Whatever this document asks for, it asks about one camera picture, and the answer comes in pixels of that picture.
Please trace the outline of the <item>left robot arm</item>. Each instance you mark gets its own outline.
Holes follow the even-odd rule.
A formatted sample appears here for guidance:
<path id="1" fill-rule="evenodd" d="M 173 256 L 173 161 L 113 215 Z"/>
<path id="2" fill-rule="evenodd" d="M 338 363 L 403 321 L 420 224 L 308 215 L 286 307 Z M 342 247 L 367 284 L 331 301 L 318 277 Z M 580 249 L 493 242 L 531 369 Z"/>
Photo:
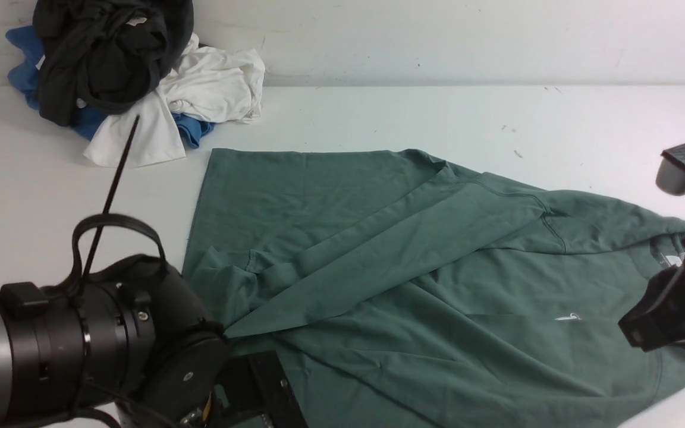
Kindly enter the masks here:
<path id="1" fill-rule="evenodd" d="M 136 255 L 82 296 L 0 289 L 0 427 L 306 427 L 274 351 L 235 357 L 179 271 Z"/>

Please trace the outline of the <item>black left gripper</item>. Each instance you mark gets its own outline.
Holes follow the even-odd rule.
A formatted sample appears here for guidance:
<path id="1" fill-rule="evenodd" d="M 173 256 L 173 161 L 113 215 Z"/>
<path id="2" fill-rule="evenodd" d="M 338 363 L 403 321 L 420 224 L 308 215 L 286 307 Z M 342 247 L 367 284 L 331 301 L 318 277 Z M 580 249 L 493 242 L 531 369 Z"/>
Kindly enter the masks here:
<path id="1" fill-rule="evenodd" d="M 308 427 L 278 353 L 234 357 L 225 363 L 203 406 L 180 419 L 181 427 Z"/>

